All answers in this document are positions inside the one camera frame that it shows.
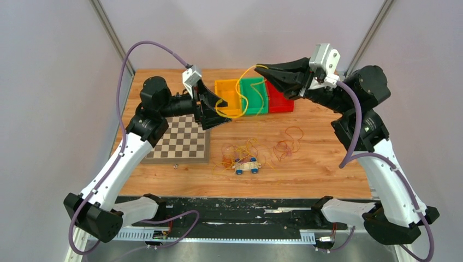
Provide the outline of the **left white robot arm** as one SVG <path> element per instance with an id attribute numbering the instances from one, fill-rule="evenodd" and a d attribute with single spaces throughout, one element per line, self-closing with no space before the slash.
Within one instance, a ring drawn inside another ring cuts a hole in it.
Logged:
<path id="1" fill-rule="evenodd" d="M 107 243 L 122 228 L 134 223 L 165 223 L 167 211 L 152 194 L 119 204 L 116 199 L 134 169 L 168 130 L 169 117 L 192 115 L 203 130 L 231 122 L 219 111 L 228 105 L 227 101 L 211 92 L 202 79 L 185 89 L 185 94 L 172 95 L 164 78 L 152 76 L 144 81 L 140 104 L 128 126 L 122 128 L 118 149 L 88 186 L 79 194 L 69 193 L 65 197 L 64 206 L 71 219 L 69 241 L 73 240 L 74 228 Z"/>

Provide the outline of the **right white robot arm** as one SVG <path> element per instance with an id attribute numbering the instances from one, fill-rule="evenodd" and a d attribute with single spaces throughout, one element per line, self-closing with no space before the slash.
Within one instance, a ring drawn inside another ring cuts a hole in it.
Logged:
<path id="1" fill-rule="evenodd" d="M 343 81 L 328 82 L 328 72 L 308 58 L 279 64 L 259 64 L 256 72 L 285 98 L 304 98 L 340 115 L 331 126 L 346 149 L 340 166 L 357 160 L 377 200 L 368 203 L 323 197 L 312 212 L 314 225 L 325 228 L 343 223 L 363 228 L 383 245 L 408 245 L 421 228 L 439 217 L 437 208 L 424 204 L 411 187 L 395 156 L 390 134 L 375 107 L 391 95 L 383 69 L 367 65 Z"/>

